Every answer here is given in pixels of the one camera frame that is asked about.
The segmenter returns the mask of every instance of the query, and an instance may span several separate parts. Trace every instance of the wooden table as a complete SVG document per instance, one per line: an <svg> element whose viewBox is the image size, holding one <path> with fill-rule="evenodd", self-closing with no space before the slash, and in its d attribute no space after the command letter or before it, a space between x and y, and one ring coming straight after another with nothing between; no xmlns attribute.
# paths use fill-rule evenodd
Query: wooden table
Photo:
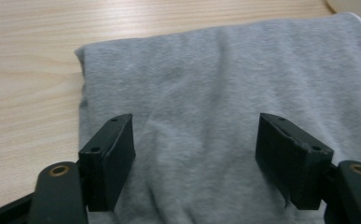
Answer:
<svg viewBox="0 0 361 224"><path fill-rule="evenodd" d="M77 160L78 47L332 13L325 0L0 0L0 206L32 192L46 166Z"/></svg>

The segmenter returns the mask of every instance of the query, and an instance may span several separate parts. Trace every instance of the light wood surface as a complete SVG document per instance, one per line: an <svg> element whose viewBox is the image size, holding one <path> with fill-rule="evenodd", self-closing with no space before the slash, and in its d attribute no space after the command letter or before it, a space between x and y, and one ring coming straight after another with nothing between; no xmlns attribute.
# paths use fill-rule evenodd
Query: light wood surface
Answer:
<svg viewBox="0 0 361 224"><path fill-rule="evenodd" d="M78 47L330 14L325 0L0 0L0 206L32 192L46 166L77 159Z"/></svg>

